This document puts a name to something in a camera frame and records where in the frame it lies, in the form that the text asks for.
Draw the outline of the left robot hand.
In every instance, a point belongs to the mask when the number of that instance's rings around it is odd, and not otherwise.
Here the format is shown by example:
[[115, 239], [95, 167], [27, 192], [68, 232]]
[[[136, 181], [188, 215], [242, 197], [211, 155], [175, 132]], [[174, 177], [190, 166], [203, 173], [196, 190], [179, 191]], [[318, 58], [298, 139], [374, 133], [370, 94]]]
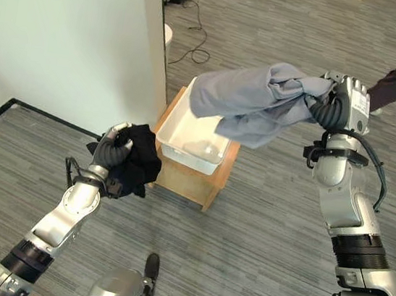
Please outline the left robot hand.
[[104, 133], [95, 152], [93, 152], [93, 160], [89, 165], [89, 169], [97, 177], [106, 179], [109, 175], [109, 170], [112, 167], [120, 165], [130, 154], [134, 144], [131, 139], [128, 139], [123, 145], [115, 146], [118, 134], [130, 127], [132, 127], [131, 123], [123, 122], [110, 127]]

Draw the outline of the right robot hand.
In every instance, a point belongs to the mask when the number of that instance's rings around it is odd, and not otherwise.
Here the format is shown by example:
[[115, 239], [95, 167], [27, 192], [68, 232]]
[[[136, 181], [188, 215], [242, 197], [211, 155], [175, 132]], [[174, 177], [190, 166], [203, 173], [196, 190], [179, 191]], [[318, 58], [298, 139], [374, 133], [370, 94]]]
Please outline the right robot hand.
[[326, 131], [347, 130], [365, 135], [370, 115], [366, 86], [358, 78], [341, 72], [330, 70], [322, 77], [330, 81], [330, 90], [309, 106], [313, 118]]

